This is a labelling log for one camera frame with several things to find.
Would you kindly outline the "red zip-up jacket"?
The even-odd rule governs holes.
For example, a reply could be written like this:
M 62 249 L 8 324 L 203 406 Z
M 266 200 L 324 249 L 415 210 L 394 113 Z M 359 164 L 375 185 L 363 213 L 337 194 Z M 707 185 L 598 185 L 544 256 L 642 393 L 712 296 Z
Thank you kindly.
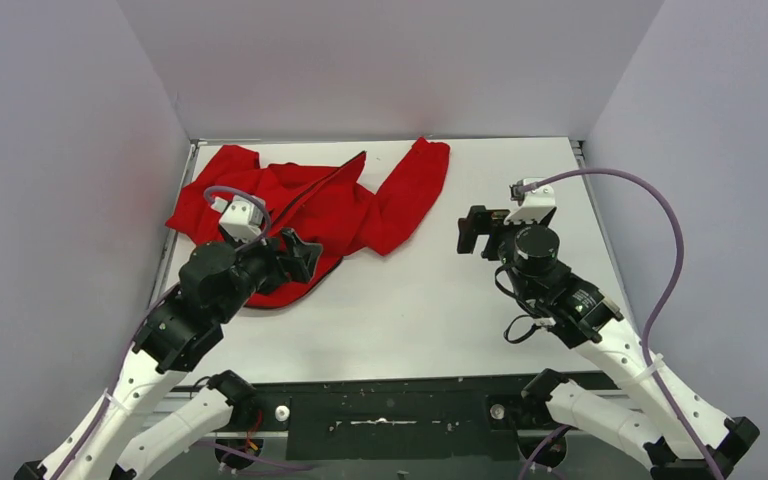
M 364 248 L 386 256 L 407 241 L 441 194 L 449 160 L 448 144 L 419 138 L 380 187 L 370 191 L 359 182 L 364 152 L 340 166 L 264 166 L 256 151 L 223 146 L 181 189 L 165 224 L 197 245 L 218 241 L 220 215 L 204 197 L 208 187 L 232 187 L 264 200 L 272 234 L 292 228 L 302 240 L 324 248 L 310 283 L 291 282 L 247 303 L 253 309 L 283 308 L 306 296 L 345 257 Z

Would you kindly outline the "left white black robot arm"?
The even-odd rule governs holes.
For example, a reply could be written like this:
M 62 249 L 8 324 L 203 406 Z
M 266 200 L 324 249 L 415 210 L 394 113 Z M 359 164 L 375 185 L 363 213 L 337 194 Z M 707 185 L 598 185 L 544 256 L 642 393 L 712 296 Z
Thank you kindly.
M 222 328 L 256 293 L 313 279 L 321 245 L 291 228 L 250 245 L 196 247 L 171 287 L 147 313 L 117 379 L 67 439 L 18 479 L 149 479 L 207 434 L 255 416 L 254 387 L 230 370 L 150 428 L 148 416 L 223 339 Z

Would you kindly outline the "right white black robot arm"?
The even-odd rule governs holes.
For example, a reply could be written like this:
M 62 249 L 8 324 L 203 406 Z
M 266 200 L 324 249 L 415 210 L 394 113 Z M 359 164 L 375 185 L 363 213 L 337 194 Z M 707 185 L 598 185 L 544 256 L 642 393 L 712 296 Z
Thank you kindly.
M 513 223 L 508 217 L 504 209 L 471 207 L 458 221 L 458 253 L 472 253 L 478 237 L 487 236 L 482 257 L 498 262 L 496 271 L 511 283 L 502 293 L 534 329 L 590 361 L 637 405 L 621 407 L 545 369 L 522 390 L 527 421 L 586 432 L 654 479 L 727 478 L 758 439 L 758 427 L 703 400 L 644 347 L 619 307 L 559 260 L 560 238 L 547 221 Z

